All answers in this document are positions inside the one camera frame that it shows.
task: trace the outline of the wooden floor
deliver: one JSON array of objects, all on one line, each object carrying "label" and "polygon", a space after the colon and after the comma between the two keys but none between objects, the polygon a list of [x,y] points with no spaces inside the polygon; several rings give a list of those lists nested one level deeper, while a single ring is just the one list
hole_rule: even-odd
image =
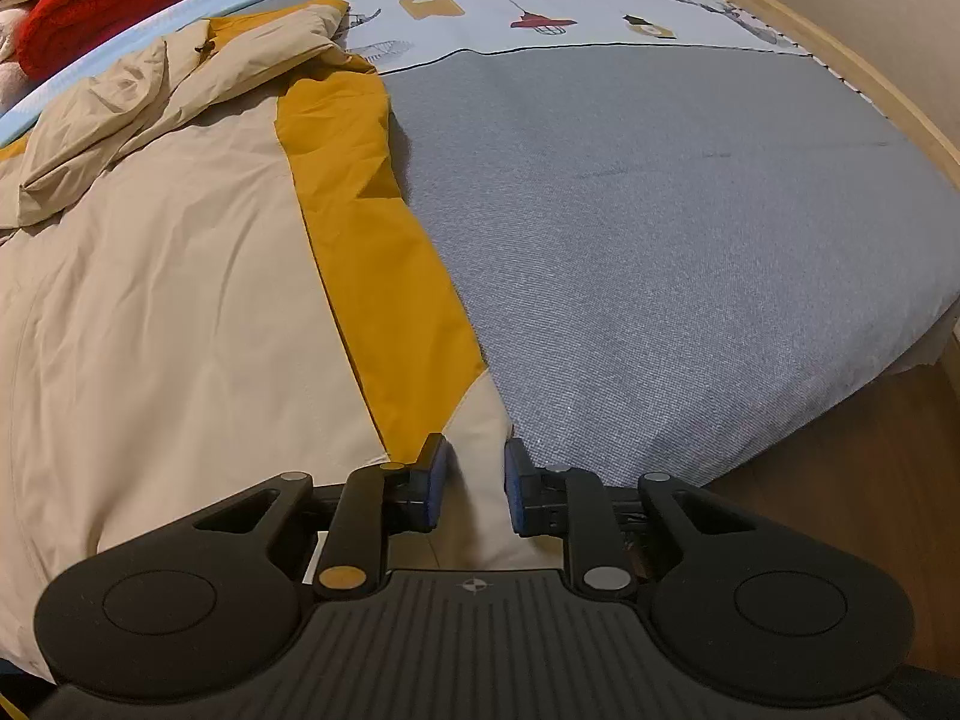
[{"label": "wooden floor", "polygon": [[711,487],[894,576],[911,664],[960,677],[960,401],[943,364],[877,380]]}]

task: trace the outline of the bed sheet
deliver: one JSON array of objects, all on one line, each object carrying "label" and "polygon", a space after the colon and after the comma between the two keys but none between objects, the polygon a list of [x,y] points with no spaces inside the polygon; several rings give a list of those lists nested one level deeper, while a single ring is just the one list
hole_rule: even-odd
[{"label": "bed sheet", "polygon": [[405,196],[541,464],[706,483],[955,312],[960,197],[809,57],[460,52],[385,79]]}]

